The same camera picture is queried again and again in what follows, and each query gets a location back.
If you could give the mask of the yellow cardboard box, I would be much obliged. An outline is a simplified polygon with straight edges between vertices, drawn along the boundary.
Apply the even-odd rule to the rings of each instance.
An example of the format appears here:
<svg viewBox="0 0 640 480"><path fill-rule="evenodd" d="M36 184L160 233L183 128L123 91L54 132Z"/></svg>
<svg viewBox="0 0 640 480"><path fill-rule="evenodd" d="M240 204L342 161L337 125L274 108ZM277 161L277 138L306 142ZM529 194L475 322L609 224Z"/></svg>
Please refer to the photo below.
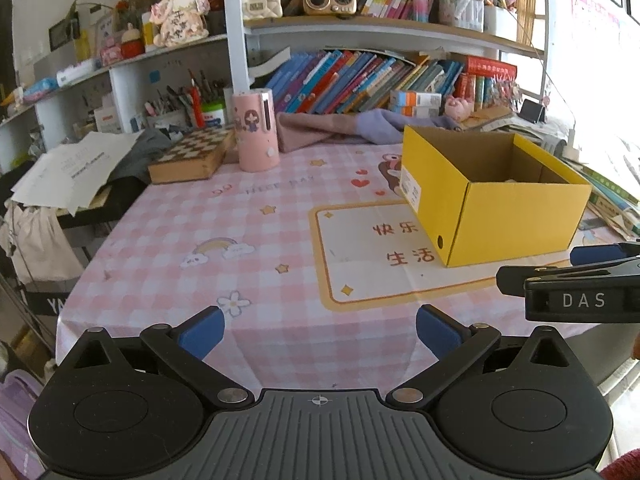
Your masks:
<svg viewBox="0 0 640 480"><path fill-rule="evenodd" d="M407 127L400 189L445 266L564 252L591 194L516 133Z"/></svg>

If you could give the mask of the pink purple cloth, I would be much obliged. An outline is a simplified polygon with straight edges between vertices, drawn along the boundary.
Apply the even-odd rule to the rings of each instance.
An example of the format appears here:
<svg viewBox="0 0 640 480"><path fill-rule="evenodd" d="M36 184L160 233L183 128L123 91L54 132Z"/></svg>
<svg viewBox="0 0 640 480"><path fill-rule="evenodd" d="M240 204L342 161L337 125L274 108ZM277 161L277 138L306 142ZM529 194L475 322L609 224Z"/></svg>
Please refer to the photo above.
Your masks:
<svg viewBox="0 0 640 480"><path fill-rule="evenodd" d="M322 142L399 144L407 126L447 130L460 128L457 122L447 116L416 118L382 108L352 115L277 114L279 148L283 153Z"/></svg>

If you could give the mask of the orange white medicine boxes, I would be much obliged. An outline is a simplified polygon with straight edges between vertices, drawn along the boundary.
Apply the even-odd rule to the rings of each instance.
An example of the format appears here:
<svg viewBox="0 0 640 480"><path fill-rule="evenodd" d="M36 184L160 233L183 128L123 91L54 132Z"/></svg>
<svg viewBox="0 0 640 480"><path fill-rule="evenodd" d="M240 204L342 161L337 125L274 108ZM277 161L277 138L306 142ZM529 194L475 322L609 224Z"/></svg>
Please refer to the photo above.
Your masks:
<svg viewBox="0 0 640 480"><path fill-rule="evenodd" d="M434 118L440 115L442 95L431 92L393 91L388 109L414 118Z"/></svg>

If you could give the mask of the gold retro radio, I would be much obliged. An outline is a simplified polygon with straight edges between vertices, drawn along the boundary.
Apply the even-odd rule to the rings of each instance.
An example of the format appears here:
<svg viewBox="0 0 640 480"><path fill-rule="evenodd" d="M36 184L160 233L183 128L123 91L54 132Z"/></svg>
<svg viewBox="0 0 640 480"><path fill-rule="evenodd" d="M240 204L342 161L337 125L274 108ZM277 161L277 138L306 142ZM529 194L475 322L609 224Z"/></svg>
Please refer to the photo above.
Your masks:
<svg viewBox="0 0 640 480"><path fill-rule="evenodd" d="M303 0L307 15L355 15L357 0Z"/></svg>

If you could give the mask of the white paper sheets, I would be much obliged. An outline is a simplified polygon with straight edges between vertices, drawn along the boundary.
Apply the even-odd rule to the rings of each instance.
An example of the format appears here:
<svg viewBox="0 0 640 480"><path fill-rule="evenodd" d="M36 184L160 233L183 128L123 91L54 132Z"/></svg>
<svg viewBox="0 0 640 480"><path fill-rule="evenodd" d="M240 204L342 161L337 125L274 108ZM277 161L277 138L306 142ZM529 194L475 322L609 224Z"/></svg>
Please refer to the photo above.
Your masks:
<svg viewBox="0 0 640 480"><path fill-rule="evenodd" d="M74 216L87 208L140 132L89 132L80 142L43 154L12 188L11 200L29 207L64 209Z"/></svg>

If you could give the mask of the pink pig plush decoration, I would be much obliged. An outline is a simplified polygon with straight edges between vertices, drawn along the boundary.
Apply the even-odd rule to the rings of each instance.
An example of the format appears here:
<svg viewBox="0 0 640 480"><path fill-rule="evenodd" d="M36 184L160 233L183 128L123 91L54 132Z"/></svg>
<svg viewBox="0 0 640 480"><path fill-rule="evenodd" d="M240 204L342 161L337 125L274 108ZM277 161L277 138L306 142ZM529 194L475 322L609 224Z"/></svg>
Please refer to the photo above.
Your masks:
<svg viewBox="0 0 640 480"><path fill-rule="evenodd" d="M208 0L162 0L151 8L150 22L158 27L154 46L173 48L208 37Z"/></svg>

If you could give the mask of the green lid jar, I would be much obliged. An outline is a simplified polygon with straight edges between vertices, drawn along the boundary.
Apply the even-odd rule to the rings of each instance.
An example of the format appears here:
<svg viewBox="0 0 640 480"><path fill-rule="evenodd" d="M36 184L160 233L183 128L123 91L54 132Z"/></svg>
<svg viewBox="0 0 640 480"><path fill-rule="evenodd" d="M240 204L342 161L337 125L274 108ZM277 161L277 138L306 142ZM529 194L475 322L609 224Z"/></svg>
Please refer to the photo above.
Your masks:
<svg viewBox="0 0 640 480"><path fill-rule="evenodd" d="M226 107L223 102L210 102L202 105L202 115L206 127L219 128L227 123Z"/></svg>

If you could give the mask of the row of leaning books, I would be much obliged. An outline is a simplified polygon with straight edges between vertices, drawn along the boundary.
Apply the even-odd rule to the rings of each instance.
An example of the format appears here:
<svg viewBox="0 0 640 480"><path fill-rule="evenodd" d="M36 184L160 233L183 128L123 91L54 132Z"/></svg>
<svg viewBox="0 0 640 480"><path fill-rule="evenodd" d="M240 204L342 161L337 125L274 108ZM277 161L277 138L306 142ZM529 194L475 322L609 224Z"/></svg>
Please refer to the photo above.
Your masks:
<svg viewBox="0 0 640 480"><path fill-rule="evenodd" d="M413 62L399 54L375 50L317 50L294 53L266 83L278 113L357 114L388 108L393 91L454 93L463 64L432 60Z"/></svg>

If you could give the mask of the wooden chess board box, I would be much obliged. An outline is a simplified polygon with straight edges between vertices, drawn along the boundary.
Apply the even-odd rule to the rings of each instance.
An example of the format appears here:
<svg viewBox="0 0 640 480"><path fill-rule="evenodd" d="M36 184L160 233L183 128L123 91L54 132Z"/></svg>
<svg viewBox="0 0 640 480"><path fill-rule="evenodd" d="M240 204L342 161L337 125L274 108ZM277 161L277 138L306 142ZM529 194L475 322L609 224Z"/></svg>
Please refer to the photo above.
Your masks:
<svg viewBox="0 0 640 480"><path fill-rule="evenodd" d="M184 136L149 164L152 184L209 179L235 146L232 128L207 128Z"/></svg>

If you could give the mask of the pink cartoon cylinder container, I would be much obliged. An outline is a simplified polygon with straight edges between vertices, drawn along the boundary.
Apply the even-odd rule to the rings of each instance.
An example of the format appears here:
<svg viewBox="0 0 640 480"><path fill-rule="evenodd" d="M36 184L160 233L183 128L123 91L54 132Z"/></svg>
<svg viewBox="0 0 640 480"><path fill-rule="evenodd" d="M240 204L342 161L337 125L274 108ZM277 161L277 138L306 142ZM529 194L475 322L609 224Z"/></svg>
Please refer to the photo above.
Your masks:
<svg viewBox="0 0 640 480"><path fill-rule="evenodd" d="M271 90L234 94L232 106L240 168L262 172L277 167L280 151Z"/></svg>

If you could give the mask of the small pink pig figure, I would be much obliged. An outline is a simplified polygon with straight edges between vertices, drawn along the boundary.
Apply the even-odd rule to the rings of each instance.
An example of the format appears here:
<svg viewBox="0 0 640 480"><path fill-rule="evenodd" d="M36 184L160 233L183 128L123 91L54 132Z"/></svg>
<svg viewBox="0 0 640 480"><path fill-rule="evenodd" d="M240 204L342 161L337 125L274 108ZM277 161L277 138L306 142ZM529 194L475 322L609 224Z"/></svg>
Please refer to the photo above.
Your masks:
<svg viewBox="0 0 640 480"><path fill-rule="evenodd" d="M445 102L444 114L455 122L465 122L474 113L474 107L473 101L448 96Z"/></svg>

